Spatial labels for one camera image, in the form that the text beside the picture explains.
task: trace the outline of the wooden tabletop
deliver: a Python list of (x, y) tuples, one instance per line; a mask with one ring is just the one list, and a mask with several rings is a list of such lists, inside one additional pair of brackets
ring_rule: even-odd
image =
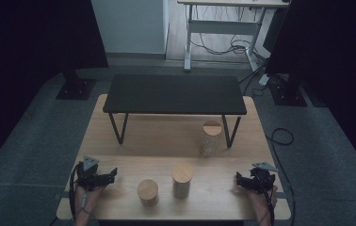
[(179, 4), (224, 6), (224, 7), (258, 7), (258, 8), (288, 8), (289, 3), (282, 0), (178, 0)]
[[(105, 99), (105, 94), (99, 97), (75, 160), (77, 164), (84, 155), (98, 159), (99, 174), (119, 168), (115, 183), (106, 188), (94, 211), (96, 218), (254, 218), (243, 188), (235, 184), (235, 173), (239, 171), (243, 176), (250, 177), (252, 163), (266, 161), (274, 164), (252, 98), (244, 97), (248, 114), (239, 124), (232, 148), (227, 148), (225, 137), (220, 136), (213, 157), (202, 157), (199, 154), (202, 127), (206, 121), (222, 124), (221, 116), (131, 114), (125, 141), (121, 145), (114, 136), (108, 115), (103, 112)], [(124, 114), (115, 117), (120, 126), (123, 117)], [(234, 127), (235, 120), (236, 116), (227, 116), (230, 128)], [(183, 200), (173, 197), (171, 177), (174, 166), (181, 162), (188, 163), (193, 169), (189, 195)], [(146, 179), (158, 184), (158, 203), (154, 206), (142, 205), (137, 193), (139, 183)], [(278, 175), (275, 185), (278, 191), (283, 191)], [(68, 199), (61, 200), (57, 217), (72, 217)], [(286, 199), (278, 199), (275, 218), (290, 218)]]

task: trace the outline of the power strip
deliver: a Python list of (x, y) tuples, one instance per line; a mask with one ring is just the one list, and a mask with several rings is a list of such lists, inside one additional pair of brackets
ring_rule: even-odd
[(268, 80), (269, 80), (269, 76), (267, 73), (263, 74), (263, 76), (261, 77), (260, 81), (258, 82), (258, 84), (262, 87), (264, 87), (267, 83), (268, 83)]

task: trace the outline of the black curtain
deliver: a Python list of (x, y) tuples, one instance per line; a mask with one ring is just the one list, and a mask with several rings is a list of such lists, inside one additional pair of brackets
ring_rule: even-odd
[(267, 72), (309, 84), (356, 150), (356, 2), (293, 0)]
[(103, 67), (90, 0), (0, 0), (0, 147), (49, 78)]

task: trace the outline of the cylindrical wooden box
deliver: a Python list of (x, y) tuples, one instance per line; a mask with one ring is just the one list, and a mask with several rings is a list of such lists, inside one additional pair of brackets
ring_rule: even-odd
[(193, 177), (193, 168), (188, 163), (178, 163), (172, 173), (172, 192), (177, 199), (185, 199), (189, 195), (190, 180)]
[(214, 155), (218, 147), (218, 137), (222, 127), (216, 121), (207, 121), (203, 125), (203, 131), (200, 153), (205, 157), (210, 157)]
[(158, 203), (157, 183), (151, 179), (143, 180), (138, 185), (138, 195), (143, 205), (156, 205)]

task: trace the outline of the tripod base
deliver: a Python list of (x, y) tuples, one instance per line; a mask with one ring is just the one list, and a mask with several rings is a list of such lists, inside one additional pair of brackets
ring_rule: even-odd
[(66, 81), (56, 99), (86, 101), (95, 83), (94, 79), (77, 79), (74, 83)]
[(269, 84), (272, 98), (275, 105), (290, 105), (290, 106), (307, 106), (299, 89), (296, 90), (296, 95), (286, 95), (285, 88), (279, 84)]

